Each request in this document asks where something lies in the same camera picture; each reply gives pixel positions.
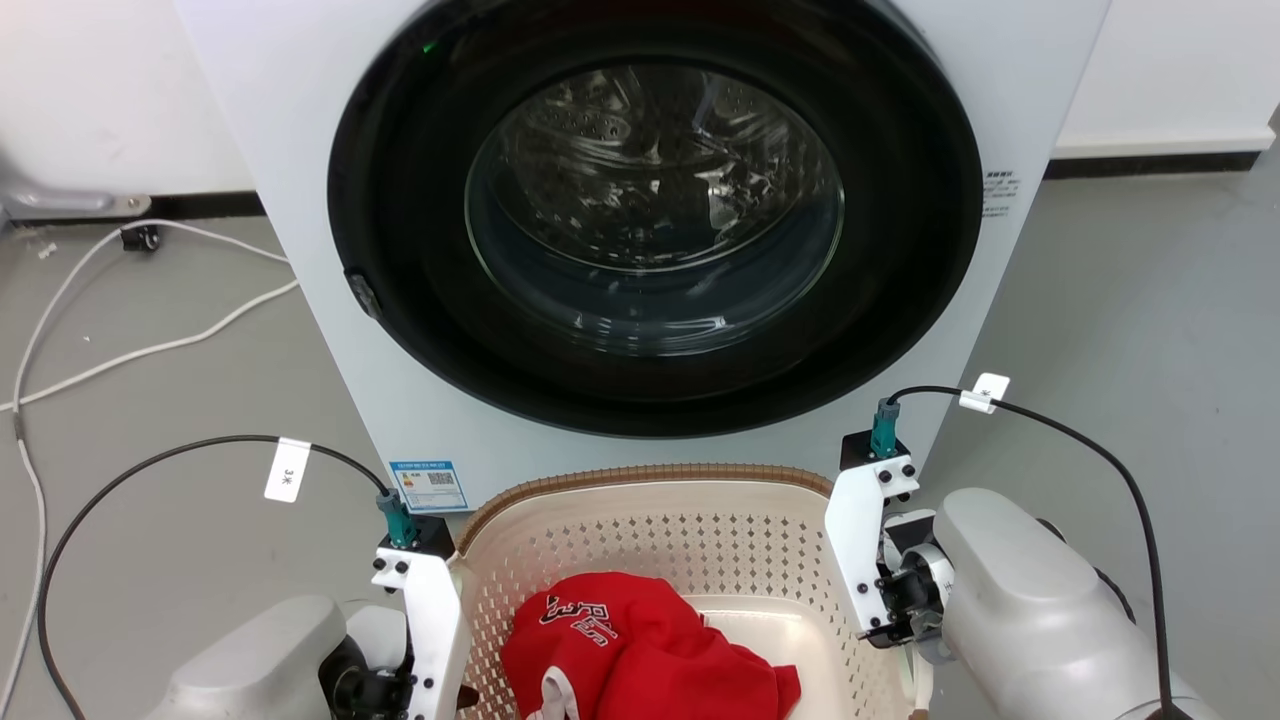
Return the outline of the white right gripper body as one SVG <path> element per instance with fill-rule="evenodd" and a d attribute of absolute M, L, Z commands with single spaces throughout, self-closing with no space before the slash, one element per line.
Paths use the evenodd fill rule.
<path fill-rule="evenodd" d="M 911 644 L 928 664 L 943 665 L 954 660 L 942 633 L 954 565 L 931 542 L 904 550 L 896 568 L 881 552 L 884 500 L 918 488 L 909 456 L 870 456 L 842 470 L 826 509 L 826 538 L 854 635 L 878 650 Z"/>

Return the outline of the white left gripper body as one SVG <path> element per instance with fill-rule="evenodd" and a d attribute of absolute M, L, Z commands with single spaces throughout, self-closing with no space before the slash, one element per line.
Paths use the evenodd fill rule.
<path fill-rule="evenodd" d="M 372 580 L 396 591 L 401 610 L 367 606 L 346 619 L 323 662 L 334 719 L 453 719 L 471 648 L 460 583 L 444 559 L 379 548 Z"/>

